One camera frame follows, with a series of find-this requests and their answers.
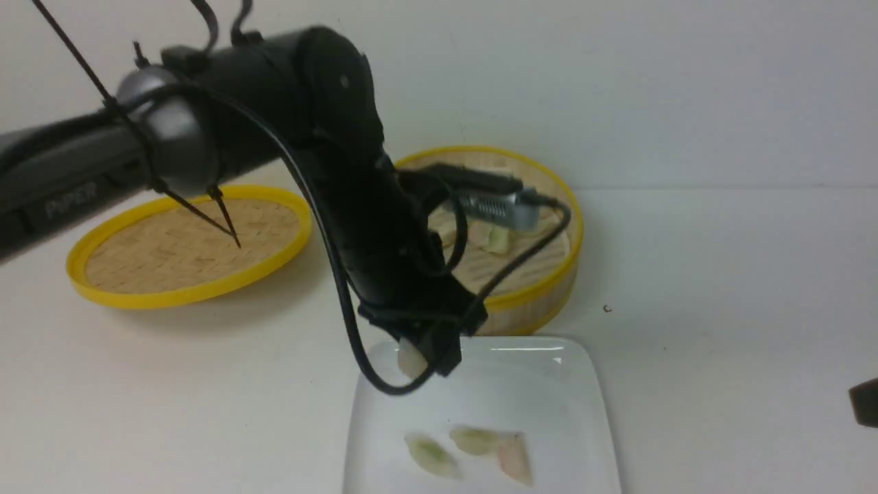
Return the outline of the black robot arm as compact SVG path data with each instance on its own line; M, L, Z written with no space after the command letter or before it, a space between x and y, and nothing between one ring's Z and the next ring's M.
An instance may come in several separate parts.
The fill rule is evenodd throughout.
M428 218L488 180L446 163L397 169L384 143L368 59L326 26L251 32L213 54L166 48L96 112L2 136L2 247L46 235L51 200L94 180L182 201L282 160L316 216L364 375L375 372L356 315L445 377L487 313Z

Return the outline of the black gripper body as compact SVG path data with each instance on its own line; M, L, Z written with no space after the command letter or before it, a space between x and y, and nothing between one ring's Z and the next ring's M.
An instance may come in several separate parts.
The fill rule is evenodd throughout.
M420 340L432 329L472 336L486 322L484 300L455 278L427 225L433 210L476 184L452 165L343 167L343 285L373 325Z

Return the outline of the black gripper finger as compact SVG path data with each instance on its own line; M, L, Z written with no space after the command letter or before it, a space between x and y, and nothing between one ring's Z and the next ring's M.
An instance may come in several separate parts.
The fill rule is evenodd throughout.
M429 325L419 335L419 351L437 375L448 377L462 360L458 326L451 322Z

